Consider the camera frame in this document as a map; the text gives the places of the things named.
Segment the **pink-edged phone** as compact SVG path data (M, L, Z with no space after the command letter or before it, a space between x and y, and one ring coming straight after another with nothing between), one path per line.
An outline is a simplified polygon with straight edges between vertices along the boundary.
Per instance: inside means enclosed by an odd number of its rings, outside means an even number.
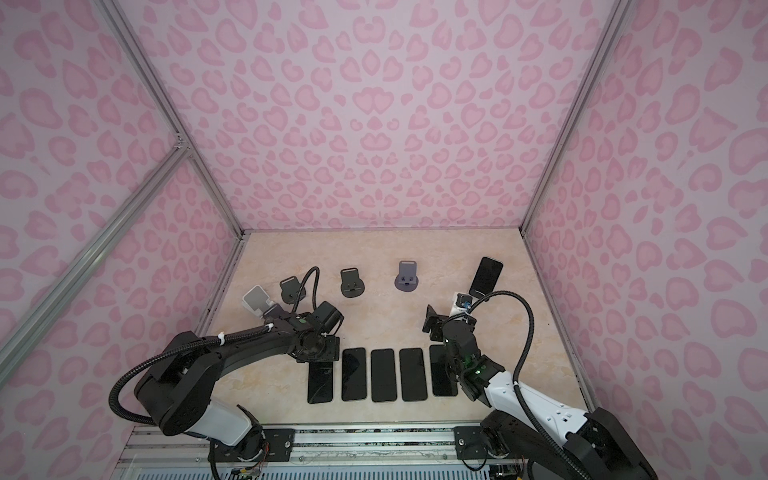
M371 352L371 398L373 402L397 399L397 379L394 350L376 349Z

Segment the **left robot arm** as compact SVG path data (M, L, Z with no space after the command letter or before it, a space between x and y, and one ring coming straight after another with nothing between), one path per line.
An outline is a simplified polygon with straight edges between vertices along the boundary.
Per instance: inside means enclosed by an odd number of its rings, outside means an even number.
M340 339L334 331L343 320L324 301L305 313L274 305L263 325L234 333L200 337L182 332L151 362L133 369L141 376L134 396L147 412L148 424L164 435L204 438L233 459L261 460L267 443L262 425L245 407L215 399L216 384L273 356L287 355L299 363L338 360Z

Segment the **white phone stand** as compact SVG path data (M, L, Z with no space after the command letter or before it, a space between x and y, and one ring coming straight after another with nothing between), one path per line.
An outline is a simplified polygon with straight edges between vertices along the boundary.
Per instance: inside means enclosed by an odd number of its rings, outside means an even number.
M259 318L264 318L275 306L275 302L260 285L249 289L243 295L241 304L248 312Z

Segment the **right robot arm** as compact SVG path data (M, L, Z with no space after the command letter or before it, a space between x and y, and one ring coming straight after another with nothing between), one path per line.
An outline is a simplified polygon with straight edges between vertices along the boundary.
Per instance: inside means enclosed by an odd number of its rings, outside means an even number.
M426 308L422 331L442 344L447 375L472 401L491 409L481 422L490 456L521 456L563 479L656 479L657 473L620 421L599 407L570 407L521 381L535 332L528 331L515 367L508 370L480 350L470 311L442 315Z

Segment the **black phone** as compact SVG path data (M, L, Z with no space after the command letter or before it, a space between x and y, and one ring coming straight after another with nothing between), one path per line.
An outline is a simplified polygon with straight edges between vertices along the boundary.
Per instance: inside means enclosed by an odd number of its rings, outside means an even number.
M399 351L401 395L406 402L425 401L428 398L423 350L405 348Z
M345 349L342 352L341 398L357 401L367 398L366 349Z
M471 282L469 294L476 299L480 299L492 293L495 290L502 270L502 262L489 257L483 257Z
M333 400L334 363L312 362L308 369L307 402L329 403Z
M432 394L436 397L457 396L457 382L450 372L445 347L441 344L431 345L429 359Z

